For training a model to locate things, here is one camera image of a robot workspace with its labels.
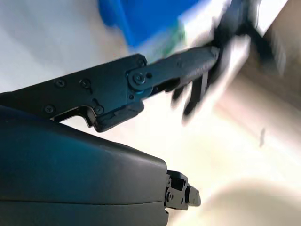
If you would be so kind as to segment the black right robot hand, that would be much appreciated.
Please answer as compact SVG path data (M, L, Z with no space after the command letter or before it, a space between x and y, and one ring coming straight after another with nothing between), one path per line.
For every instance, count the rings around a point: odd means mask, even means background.
M226 68L227 46L247 35L260 62L277 67L256 30L258 0L233 0L214 38L149 64L134 54L0 95L0 223L3 226L165 226L167 209L201 204L199 191L166 163L62 124L82 117L105 132L165 91L192 83L188 116Z

